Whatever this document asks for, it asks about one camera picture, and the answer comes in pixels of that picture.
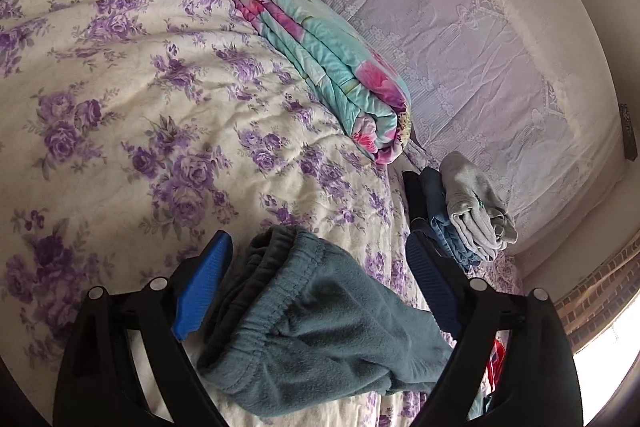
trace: bed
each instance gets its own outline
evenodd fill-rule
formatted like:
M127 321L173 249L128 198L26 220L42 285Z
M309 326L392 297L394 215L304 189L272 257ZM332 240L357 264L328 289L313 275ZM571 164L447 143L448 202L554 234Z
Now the bed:
M488 173L523 278L622 176L612 80L580 0L323 1L406 79L430 161L459 149Z

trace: white wall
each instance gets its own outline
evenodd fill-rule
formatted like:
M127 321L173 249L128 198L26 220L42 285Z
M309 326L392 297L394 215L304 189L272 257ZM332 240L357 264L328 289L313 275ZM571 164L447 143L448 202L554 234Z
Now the white wall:
M640 128L640 0L582 0L602 42L618 101ZM525 280L559 298L640 229L640 159L558 251Z
M640 229L640 160L572 235L523 281L525 291L542 287L561 298Z

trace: metal bolt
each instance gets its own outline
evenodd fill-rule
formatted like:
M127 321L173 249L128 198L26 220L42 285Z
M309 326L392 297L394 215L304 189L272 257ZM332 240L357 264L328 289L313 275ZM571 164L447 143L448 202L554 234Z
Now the metal bolt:
M153 279L149 283L149 287L153 291L157 292L157 291L160 291L160 290L164 290L168 284L169 284L169 281L167 279L165 279L164 277L156 277L155 279Z
M533 296L539 301L546 301L549 298L549 294L542 288L536 288L533 290Z
M104 290L100 286L94 286L89 290L89 298L93 301L102 297Z
M469 286L476 291L483 292L489 286L484 279L480 279L479 277L474 277L469 281Z

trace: purple rose pattern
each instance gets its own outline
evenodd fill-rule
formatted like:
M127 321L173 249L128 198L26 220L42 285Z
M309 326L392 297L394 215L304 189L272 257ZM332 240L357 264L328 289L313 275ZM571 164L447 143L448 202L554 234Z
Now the purple rose pattern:
M386 165L376 165L367 157L363 156L359 151L347 148L344 145L338 149L340 156L361 176L363 174L373 174L376 178L383 182L386 187L388 185L388 172Z
M413 308L417 307L417 297L413 291L413 277L409 275L404 255L392 253L391 277L387 286L391 288L406 305Z
M275 73L276 76L280 79L283 86L292 86L299 81L299 79L293 78L289 71L283 71L282 64L279 62L273 63L273 73Z
M385 181L384 187L385 191L388 194L388 199L392 201L395 195L395 201L398 203L391 203L390 209L391 214L394 220L401 222L404 219L404 208L406 207L404 203L404 182L402 181L402 174L400 169L387 169L386 165L383 166L385 169L381 172L388 181ZM408 230L402 230L402 243L406 241L406 238L409 236Z
M167 105L171 102L171 94L174 91L183 92L187 100L196 104L209 102L211 97L203 95L203 89L200 87L202 81L198 77L206 69L185 65L184 58L177 57L179 49L175 44L165 41L164 47L165 57L161 55L151 57L151 65L155 68L156 75L148 86L159 87L164 92Z
M283 227L300 226L313 233L320 232L320 229L314 226L317 219L316 213L300 212L295 203L289 204L271 194L260 194L260 206L270 214L270 217L263 219L260 223L263 230L273 225L282 225Z
M160 231L162 238L173 229L181 239L187 229L191 241L198 243L205 232L199 227L209 209L222 225L238 216L228 193L215 185L222 171L229 174L232 164L220 146L204 142L195 147L207 129L194 123L178 126L164 116L151 125L145 133L146 147L122 144L131 160L132 168L125 169L129 183L145 178L152 198L152 217L145 217L139 226L145 233Z
M310 105L302 105L300 100L294 100L293 96L286 92L282 108L293 114L294 118L307 130L315 134L320 133L318 127L314 125L314 109Z
M387 408L386 412L378 417L378 425L376 427L391 427L391 419L393 416L393 409Z
M0 19L19 19L24 17L20 0L0 0Z
M234 44L229 44L223 49L213 47L216 57L223 60L226 66L231 69L238 83L227 87L230 100L241 100L243 102L255 102L248 104L248 107L255 112L264 110L268 102L251 92L249 88L264 92L266 89L262 85L260 77L264 74L262 64L247 51L238 50Z
M214 7L222 7L222 0L182 0L180 6L191 19L205 20L213 15Z
M367 401L364 404L364 414L360 422L360 425L363 427L369 427L374 424L378 412L378 400L378 393L367 394Z
M512 258L500 252L491 263L482 261L478 266L472 266L468 277L479 277L491 281L491 285L498 292L524 295L522 279L513 264Z
M257 170L262 174L270 174L275 169L281 171L288 165L284 159L283 149L290 146L290 141L279 136L275 129L264 134L258 122L252 121L246 129L240 130L236 127L236 134L244 149L242 153L251 157Z
M31 367L53 367L60 361L84 293L111 279L114 267L114 253L98 255L88 249L86 222L78 224L71 238L68 219L49 228L46 214L45 208L14 211L14 233L22 234L26 251L6 261L0 279L0 298L22 305L20 318L31 337L25 348Z
M414 419L427 401L427 397L428 395L426 393L404 391L404 393L402 393L402 410L400 416L411 420Z
M385 269L385 255L381 251L373 252L370 245L365 247L364 271L380 284L389 286L390 278Z
M387 225L391 225L391 220L389 219L389 209L386 206L385 201L388 201L388 194L380 195L373 190L373 188L369 187L369 185L364 185L364 189L369 193L369 204L371 208L376 211L376 213L380 216L380 219L384 221Z
M315 178L326 195L336 203L354 197L351 184L342 179L344 167L326 158L320 146L305 145L297 163L302 173Z
M15 26L9 31L0 30L0 71L5 78L20 73L22 52L34 45L33 38L45 35L50 30L47 19L38 18Z
M79 0L73 0L69 4L65 4L63 2L58 2L57 0L48 0L49 3L49 13L57 12L58 10L64 10L66 8L70 8L74 4L78 4Z
M330 210L325 217L325 220L334 225L334 227L341 227L342 229L354 227L362 231L365 230L365 219L366 216L363 211L347 206L341 206L338 210Z
M117 89L108 89L100 99L79 101L86 82L71 84L66 91L44 94L44 88L31 98L38 100L36 119L23 126L28 132L43 137L46 153L38 158L34 167L42 171L49 180L51 169L68 164L74 172L83 172L94 160L107 158L102 153L92 134L100 127L121 120L122 115L108 111L111 99L118 95Z
M236 5L233 3L229 3L229 10L227 11L228 15L229 15L229 20L232 22L233 25L235 24L239 24L242 26L247 26L248 28L251 28L251 23L248 22L243 16L242 16L242 12L236 8Z
M251 36L246 33L242 33L240 34L240 41L242 42L243 46L248 46L251 42Z
M126 52L116 52L108 46L110 42L126 42L146 30L138 22L134 12L144 12L150 0L99 0L96 1L97 16L93 17L85 28L75 26L73 36L77 47L69 51L59 52L52 49L47 56L58 62L67 58L82 58L82 63L93 72L98 67L98 58L104 58L108 68L114 67L127 57Z
M199 46L202 48L207 47L207 38L203 35L201 31L192 29L188 24L182 23L180 26L177 26L171 22L171 19L164 19L166 23L166 31L167 33L172 33L175 35L184 35L190 36L191 42L193 42L194 46Z
M73 36L77 44L105 44L127 42L133 37L146 35L134 12L145 12L151 0L100 0L96 2L97 15L86 28L76 26Z

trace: floral bedspread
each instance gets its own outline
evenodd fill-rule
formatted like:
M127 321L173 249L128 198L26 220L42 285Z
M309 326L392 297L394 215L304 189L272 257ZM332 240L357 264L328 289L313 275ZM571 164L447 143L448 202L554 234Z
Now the floral bedspread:
M87 289L135 291L218 229L241 249L303 225L425 307L403 255L408 157L363 156L231 0L0 0L0 82L0 355L45 418ZM425 400L267 420L211 396L232 427L404 426Z

